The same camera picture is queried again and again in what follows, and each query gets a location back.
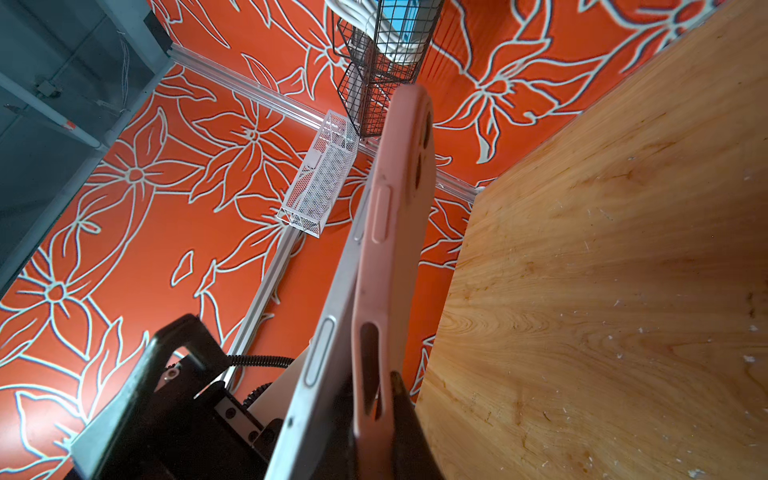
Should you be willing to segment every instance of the orange wall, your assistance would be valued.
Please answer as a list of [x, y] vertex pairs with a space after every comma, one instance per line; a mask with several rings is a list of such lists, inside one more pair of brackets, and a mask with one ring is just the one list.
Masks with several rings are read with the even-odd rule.
[[[486, 185], [724, 0], [445, 0], [419, 81], [443, 169]], [[343, 111], [323, 0], [150, 0], [175, 42]]]
[[[197, 313], [228, 348], [274, 253], [274, 218], [315, 132], [182, 67], [157, 87], [0, 302], [0, 473], [63, 476], [67, 442], [147, 339]], [[370, 167], [360, 156], [319, 239], [293, 252], [252, 353], [312, 336]], [[404, 376], [433, 335], [469, 205], [436, 192]], [[278, 369], [248, 369], [237, 395]]]
[[[420, 78], [435, 100], [441, 168], [487, 184], [718, 3], [518, 0], [512, 10], [446, 0]], [[346, 61], [332, 52], [320, 0], [151, 4], [185, 47], [343, 111], [334, 85]], [[159, 326], [199, 313], [231, 343], [313, 136], [181, 67], [163, 80], [0, 301], [0, 478], [60, 478], [68, 440]], [[307, 345], [368, 168], [361, 156], [321, 238], [297, 248], [252, 353], [295, 356]], [[435, 193], [404, 367], [414, 394], [470, 212]], [[247, 370], [238, 396], [278, 373]]]

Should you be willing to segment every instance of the white cable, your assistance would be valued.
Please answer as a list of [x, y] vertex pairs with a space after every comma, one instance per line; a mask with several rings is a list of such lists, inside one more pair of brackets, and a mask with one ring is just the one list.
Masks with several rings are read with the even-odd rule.
[[403, 41], [387, 19], [382, 18], [379, 23], [378, 41], [374, 38], [378, 5], [372, 0], [325, 0], [325, 3], [351, 26], [365, 32], [390, 61], [404, 65], [419, 61], [424, 44]]
[[123, 51], [123, 69], [120, 75], [121, 100], [123, 102], [123, 111], [128, 103], [128, 71], [131, 67], [131, 51], [128, 49], [128, 43], [125, 41], [125, 34], [118, 31], [120, 36], [120, 46]]

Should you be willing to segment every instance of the wooden board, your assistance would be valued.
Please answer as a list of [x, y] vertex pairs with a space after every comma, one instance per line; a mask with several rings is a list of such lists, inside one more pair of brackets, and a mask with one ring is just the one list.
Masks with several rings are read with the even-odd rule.
[[768, 2], [479, 196], [416, 411], [447, 478], [768, 478]]

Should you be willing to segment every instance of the metal pole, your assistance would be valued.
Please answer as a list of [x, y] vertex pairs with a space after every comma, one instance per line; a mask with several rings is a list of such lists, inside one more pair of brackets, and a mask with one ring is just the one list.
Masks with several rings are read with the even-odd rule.
[[26, 102], [26, 104], [28, 104], [30, 107], [53, 120], [53, 122], [55, 122], [57, 125], [60, 125], [69, 130], [78, 140], [82, 141], [84, 144], [97, 149], [102, 147], [100, 141], [93, 138], [82, 128], [72, 123], [72, 121], [67, 119], [64, 115], [49, 107], [45, 102], [29, 93], [21, 85], [17, 84], [2, 73], [0, 73], [0, 87], [10, 91], [13, 95]]

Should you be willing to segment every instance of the metal extrusion frame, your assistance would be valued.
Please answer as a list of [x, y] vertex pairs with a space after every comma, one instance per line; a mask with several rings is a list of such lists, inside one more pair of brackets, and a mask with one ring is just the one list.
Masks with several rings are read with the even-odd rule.
[[[304, 232], [297, 228], [291, 226], [285, 228], [283, 236], [277, 243], [275, 256], [272, 258], [269, 268], [266, 269], [264, 278], [261, 280], [256, 296], [250, 304], [248, 313], [240, 324], [240, 328], [237, 329], [235, 340], [232, 342], [228, 352], [229, 355], [246, 355], [248, 353], [253, 339], [256, 338], [256, 333], [263, 320], [264, 310], [266, 310], [266, 306], [270, 302], [272, 292], [280, 282], [280, 277], [283, 276], [286, 265], [288, 265], [293, 246], [301, 239], [302, 235], [304, 235]], [[236, 367], [230, 367], [219, 377], [219, 380], [224, 381], [228, 390], [231, 390], [233, 387], [235, 370]]]

